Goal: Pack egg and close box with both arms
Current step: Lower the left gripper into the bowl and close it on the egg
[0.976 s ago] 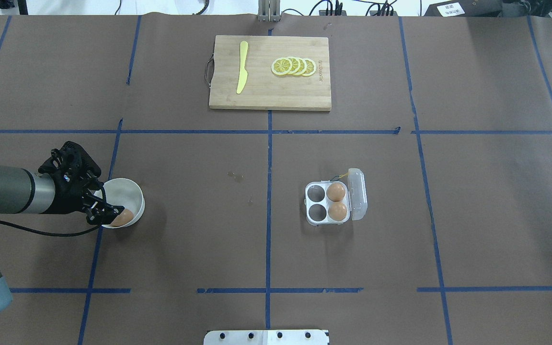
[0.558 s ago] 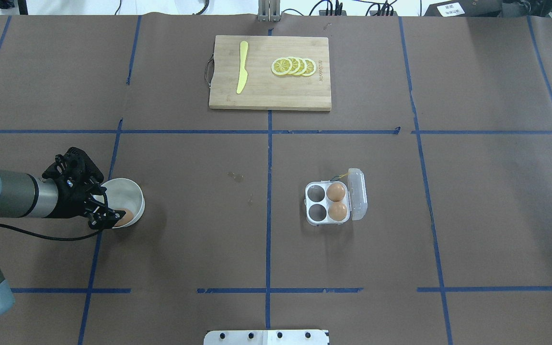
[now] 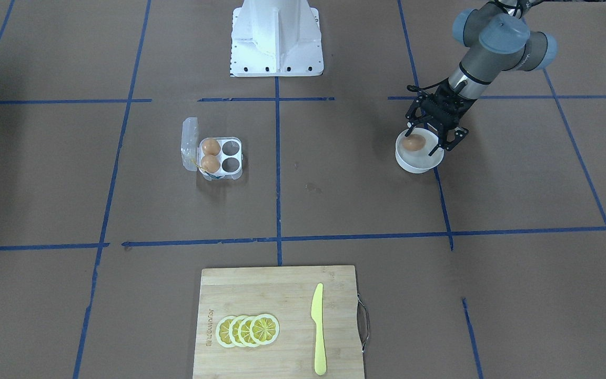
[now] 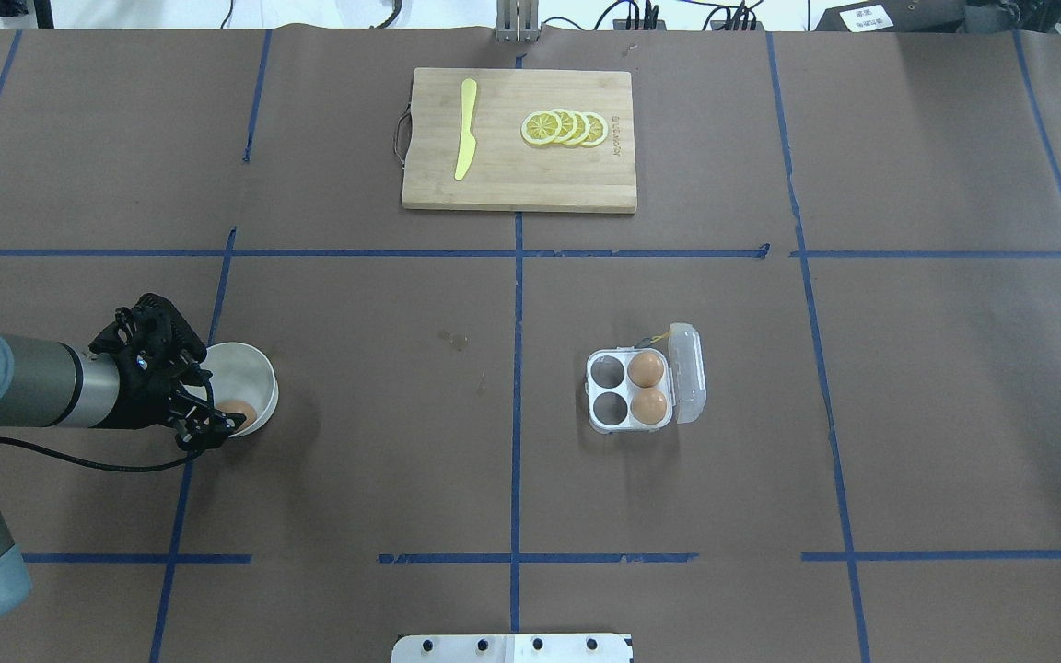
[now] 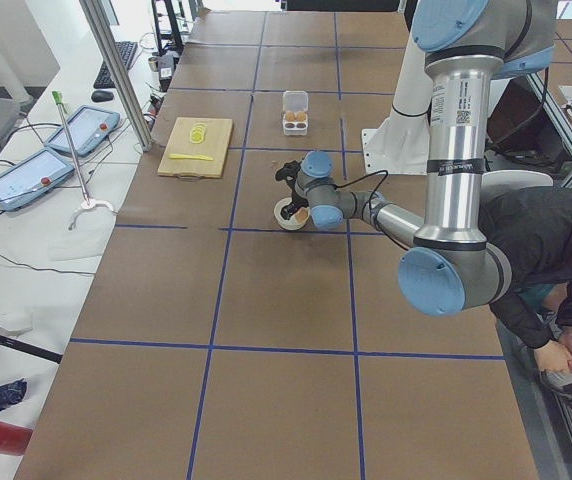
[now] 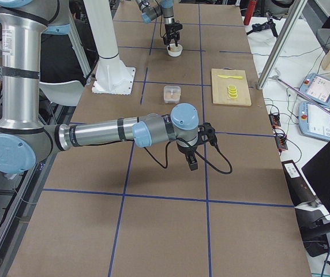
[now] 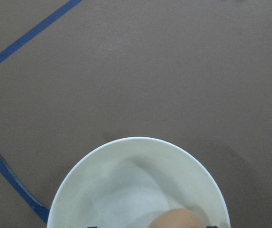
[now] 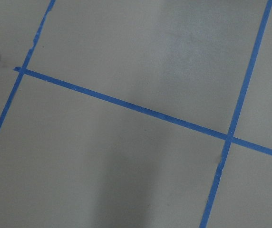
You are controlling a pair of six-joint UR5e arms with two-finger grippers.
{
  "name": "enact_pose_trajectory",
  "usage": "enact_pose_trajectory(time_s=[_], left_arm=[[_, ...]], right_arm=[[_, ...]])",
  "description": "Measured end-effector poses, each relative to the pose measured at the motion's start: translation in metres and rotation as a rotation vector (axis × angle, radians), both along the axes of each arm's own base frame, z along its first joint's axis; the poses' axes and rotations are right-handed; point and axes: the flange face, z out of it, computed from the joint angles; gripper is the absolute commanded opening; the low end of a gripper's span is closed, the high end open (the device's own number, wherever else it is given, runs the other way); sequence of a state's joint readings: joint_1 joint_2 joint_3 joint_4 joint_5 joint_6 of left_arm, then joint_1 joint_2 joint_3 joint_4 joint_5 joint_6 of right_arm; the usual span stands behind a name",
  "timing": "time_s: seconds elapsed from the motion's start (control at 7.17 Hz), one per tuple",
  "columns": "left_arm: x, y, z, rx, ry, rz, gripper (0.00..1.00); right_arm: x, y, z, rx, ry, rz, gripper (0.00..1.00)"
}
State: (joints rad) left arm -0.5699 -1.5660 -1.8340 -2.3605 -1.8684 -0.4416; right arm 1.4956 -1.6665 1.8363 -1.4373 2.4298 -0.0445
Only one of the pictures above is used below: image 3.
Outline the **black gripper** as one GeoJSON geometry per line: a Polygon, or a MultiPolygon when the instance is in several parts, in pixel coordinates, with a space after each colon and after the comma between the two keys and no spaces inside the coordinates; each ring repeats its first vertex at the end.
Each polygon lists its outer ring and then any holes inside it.
{"type": "Polygon", "coordinates": [[[452,151],[468,134],[467,128],[458,126],[464,114],[474,105],[474,99],[462,96],[461,89],[449,84],[415,86],[416,100],[406,112],[406,137],[417,127],[435,131],[437,142],[429,151],[433,156],[440,149],[452,151]]]}

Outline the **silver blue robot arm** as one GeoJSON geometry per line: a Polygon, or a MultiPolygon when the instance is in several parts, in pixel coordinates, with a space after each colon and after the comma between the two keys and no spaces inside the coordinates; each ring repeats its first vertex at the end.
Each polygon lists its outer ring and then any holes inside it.
{"type": "Polygon", "coordinates": [[[451,151],[469,132],[461,127],[461,118],[500,73],[548,67],[558,53],[556,39],[532,31],[524,21],[538,4],[488,1],[479,9],[461,12],[453,22],[452,35],[467,52],[447,78],[426,87],[407,87],[416,98],[406,113],[406,136],[423,125],[436,134],[429,154],[451,151]]]}

